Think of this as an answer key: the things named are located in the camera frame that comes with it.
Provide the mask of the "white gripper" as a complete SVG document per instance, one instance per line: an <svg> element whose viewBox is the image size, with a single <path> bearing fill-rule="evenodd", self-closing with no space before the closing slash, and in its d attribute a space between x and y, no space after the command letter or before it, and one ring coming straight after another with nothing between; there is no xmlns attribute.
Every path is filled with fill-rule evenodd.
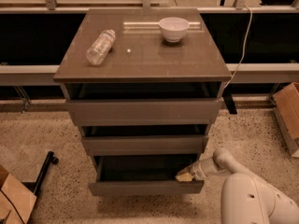
<svg viewBox="0 0 299 224"><path fill-rule="evenodd" d="M191 182L194 180L204 180L206 178L206 164L204 161L196 161L190 167L186 167L178 172L176 180L178 182Z"/></svg>

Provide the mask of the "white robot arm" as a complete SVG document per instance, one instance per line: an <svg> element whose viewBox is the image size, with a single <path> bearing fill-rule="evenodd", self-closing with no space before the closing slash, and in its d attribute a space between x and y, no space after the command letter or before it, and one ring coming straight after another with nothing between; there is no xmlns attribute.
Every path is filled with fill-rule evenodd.
<svg viewBox="0 0 299 224"><path fill-rule="evenodd" d="M210 158L185 167L178 182L204 180L210 175L230 175L221 189L221 224L299 224L297 203L238 162L219 147Z"/></svg>

